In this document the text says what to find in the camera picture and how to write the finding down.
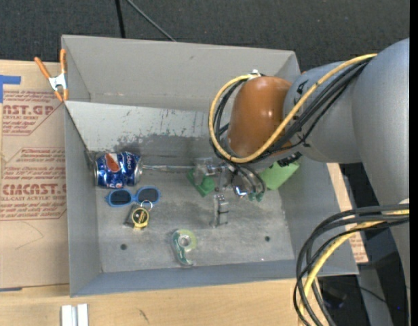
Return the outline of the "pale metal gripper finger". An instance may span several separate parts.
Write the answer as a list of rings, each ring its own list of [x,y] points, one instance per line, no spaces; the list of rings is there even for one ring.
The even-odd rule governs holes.
[[[223,194],[217,193],[214,195],[214,217],[212,220],[212,227],[216,228],[220,225],[228,224],[228,209],[229,202]]]
[[[210,169],[212,168],[212,163],[203,159],[196,159],[190,164],[172,164],[172,163],[148,163],[144,161],[142,163],[143,171],[153,171],[153,172],[162,172],[162,173],[175,173],[175,174],[191,174],[205,176],[210,174]]]

